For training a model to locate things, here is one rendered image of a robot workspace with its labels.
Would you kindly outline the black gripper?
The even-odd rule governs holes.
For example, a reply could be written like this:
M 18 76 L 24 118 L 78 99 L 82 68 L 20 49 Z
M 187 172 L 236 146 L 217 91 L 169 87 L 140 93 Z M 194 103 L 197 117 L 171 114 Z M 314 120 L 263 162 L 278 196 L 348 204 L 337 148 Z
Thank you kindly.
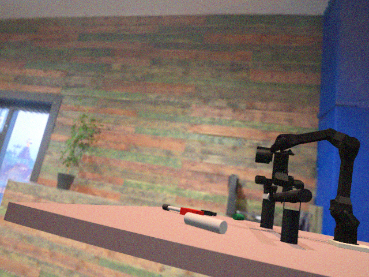
M 272 176 L 273 176 L 273 173 L 275 172 L 276 169 L 280 169 L 280 172 L 285 172 L 288 171 L 288 166 L 277 166 L 277 165 L 273 165 L 273 171 L 272 171 Z M 265 185 L 265 187 L 268 188 L 268 191 L 269 191 L 269 195 L 270 195 L 270 199 L 271 199 L 271 202 L 273 201 L 273 187 L 272 187 L 272 184 L 273 184 L 273 179 L 267 179 L 265 178 L 265 176 L 260 176 L 260 175 L 257 175 L 255 177 L 255 183 L 256 184 L 259 184 L 259 185 Z M 288 187 L 291 187 L 291 186 L 294 186 L 298 189 L 304 189 L 304 183 L 301 181 L 301 180 L 298 180 L 298 179 L 294 179 L 293 180 L 293 184 L 292 185 L 288 185 L 286 187 L 283 187 L 283 191 L 286 191 L 286 189 Z

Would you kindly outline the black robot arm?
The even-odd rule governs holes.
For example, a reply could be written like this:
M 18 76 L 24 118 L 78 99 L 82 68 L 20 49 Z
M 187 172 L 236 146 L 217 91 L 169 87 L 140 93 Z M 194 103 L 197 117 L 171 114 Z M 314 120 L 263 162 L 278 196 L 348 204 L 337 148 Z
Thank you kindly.
M 341 159 L 338 189 L 335 199 L 330 199 L 330 214 L 335 219 L 334 241 L 352 245 L 357 244 L 357 228 L 359 220 L 353 215 L 351 202 L 351 185 L 353 174 L 353 163 L 359 153 L 360 141 L 345 133 L 328 128 L 324 130 L 302 133 L 302 134 L 279 134 L 270 148 L 257 146 L 255 162 L 272 162 L 277 166 L 288 166 L 289 155 L 295 154 L 291 149 L 296 145 L 327 140 L 336 148 Z M 288 151 L 284 151 L 289 149 Z M 276 152 L 280 150 L 280 152 Z M 288 171 L 280 172 L 276 169 L 272 176 L 273 184 L 286 187 L 293 184 L 294 176 L 288 176 Z

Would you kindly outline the green cylinder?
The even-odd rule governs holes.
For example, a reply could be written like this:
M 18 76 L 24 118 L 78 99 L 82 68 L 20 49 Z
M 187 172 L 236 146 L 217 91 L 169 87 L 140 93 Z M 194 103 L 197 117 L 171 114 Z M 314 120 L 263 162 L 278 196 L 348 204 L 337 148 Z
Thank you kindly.
M 244 219 L 244 215 L 242 215 L 242 214 L 233 214 L 232 217 L 235 220 L 243 220 Z

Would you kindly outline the beige cylinder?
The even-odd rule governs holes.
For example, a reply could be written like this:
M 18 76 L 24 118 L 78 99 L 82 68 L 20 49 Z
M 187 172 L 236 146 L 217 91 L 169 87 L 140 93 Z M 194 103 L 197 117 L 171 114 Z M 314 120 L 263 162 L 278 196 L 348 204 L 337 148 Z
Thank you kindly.
M 184 222 L 220 234 L 225 234 L 228 229 L 228 223 L 225 220 L 201 216 L 189 212 L 185 214 Z

